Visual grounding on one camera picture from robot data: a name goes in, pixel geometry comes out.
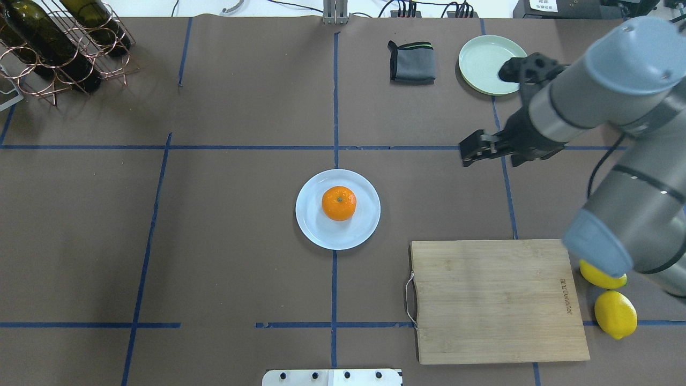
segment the wine bottle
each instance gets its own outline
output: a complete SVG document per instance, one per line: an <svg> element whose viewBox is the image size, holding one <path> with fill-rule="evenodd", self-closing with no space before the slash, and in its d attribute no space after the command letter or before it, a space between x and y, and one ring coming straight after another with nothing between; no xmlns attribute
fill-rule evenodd
<svg viewBox="0 0 686 386"><path fill-rule="evenodd" d="M81 55L74 43L45 11L31 0L0 0L7 24L21 36L46 65L59 67L87 93L100 86L102 77L93 63Z"/></svg>
<svg viewBox="0 0 686 386"><path fill-rule="evenodd" d="M26 44L24 39L21 38L21 36L17 35L16 32L7 25L7 22L5 21L5 18L3 18L0 14L0 43L4 45L7 48L13 48L13 47L20 47ZM37 61L36 53L33 52L32 50L25 48L25 49L13 49L12 53L14 56L16 56L17 59L19 59L22 63L25 65L33 66L34 67L34 72L39 75L41 78L52 81L52 79L55 76L55 71L52 69L49 69L47 67L41 66Z"/></svg>
<svg viewBox="0 0 686 386"><path fill-rule="evenodd" d="M79 24L88 29L95 28L88 32L88 35L98 45L109 47L118 43L117 37L119 37L119 44L115 45L108 55L122 56L126 54L126 49L131 48L131 40L126 36L121 26L112 19L110 12L107 11L102 1L60 0L60 2Z"/></svg>

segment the folded cloth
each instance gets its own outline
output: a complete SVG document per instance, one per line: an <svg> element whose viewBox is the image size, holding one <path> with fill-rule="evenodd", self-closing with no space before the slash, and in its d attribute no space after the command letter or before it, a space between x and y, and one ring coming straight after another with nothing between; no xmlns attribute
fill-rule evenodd
<svg viewBox="0 0 686 386"><path fill-rule="evenodd" d="M417 42L396 45L391 49L390 79L395 82L431 83L436 79L436 58L431 43Z"/></svg>

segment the lemon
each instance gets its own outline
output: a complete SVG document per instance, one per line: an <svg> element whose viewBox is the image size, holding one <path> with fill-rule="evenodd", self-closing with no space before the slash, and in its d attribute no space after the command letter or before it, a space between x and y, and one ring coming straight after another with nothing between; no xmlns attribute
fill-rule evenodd
<svg viewBox="0 0 686 386"><path fill-rule="evenodd" d="M579 263L581 264L581 276L591 284L605 289L615 289L626 285L626 274L620 278L615 278L590 265L586 260L581 260Z"/></svg>
<svg viewBox="0 0 686 386"><path fill-rule="evenodd" d="M631 335L638 325L636 309L626 296L617 291L605 291L595 301L595 320L612 338Z"/></svg>

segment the orange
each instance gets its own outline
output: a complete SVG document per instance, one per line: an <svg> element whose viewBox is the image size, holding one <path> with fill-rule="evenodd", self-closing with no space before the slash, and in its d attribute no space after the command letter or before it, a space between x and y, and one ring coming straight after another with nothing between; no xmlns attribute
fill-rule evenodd
<svg viewBox="0 0 686 386"><path fill-rule="evenodd" d="M352 190L344 186L334 186L327 190L322 197L322 209L331 219L345 221L353 216L357 198Z"/></svg>

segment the cutting board handle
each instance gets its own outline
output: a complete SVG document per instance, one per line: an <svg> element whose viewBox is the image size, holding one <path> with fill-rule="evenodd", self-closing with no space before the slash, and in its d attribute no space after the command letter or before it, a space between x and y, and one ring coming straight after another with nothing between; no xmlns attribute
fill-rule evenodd
<svg viewBox="0 0 686 386"><path fill-rule="evenodd" d="M417 328L417 322L414 320L412 315L410 314L410 302L408 301L408 293L407 293L407 288L410 286L410 283L414 281L414 271L410 271L410 278L407 279L407 283L405 283L405 312L407 312L408 317L410 317L410 320L412 321L412 327L414 327L415 330L418 330Z"/></svg>

